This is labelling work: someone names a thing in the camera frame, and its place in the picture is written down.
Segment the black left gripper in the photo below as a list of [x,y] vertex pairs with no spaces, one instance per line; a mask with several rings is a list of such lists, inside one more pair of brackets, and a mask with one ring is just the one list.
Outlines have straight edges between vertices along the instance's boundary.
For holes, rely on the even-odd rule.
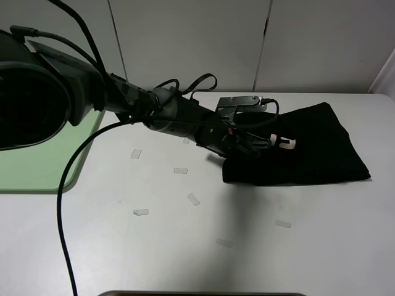
[[198,125],[196,128],[196,144],[224,158],[245,155],[260,157],[262,148],[272,147],[276,141],[276,134],[262,138],[223,126]]

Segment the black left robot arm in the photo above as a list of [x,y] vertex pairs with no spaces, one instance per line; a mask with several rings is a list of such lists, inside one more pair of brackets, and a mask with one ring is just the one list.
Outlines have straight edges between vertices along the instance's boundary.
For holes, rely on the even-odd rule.
[[223,97],[215,110],[163,83],[152,91],[114,74],[102,74],[95,60],[84,60],[33,41],[27,27],[1,32],[1,149],[41,144],[67,123],[79,125],[91,110],[113,112],[123,123],[189,139],[221,157],[259,157],[275,144],[272,133],[259,136],[271,119],[240,123],[249,112],[262,113],[269,99]]

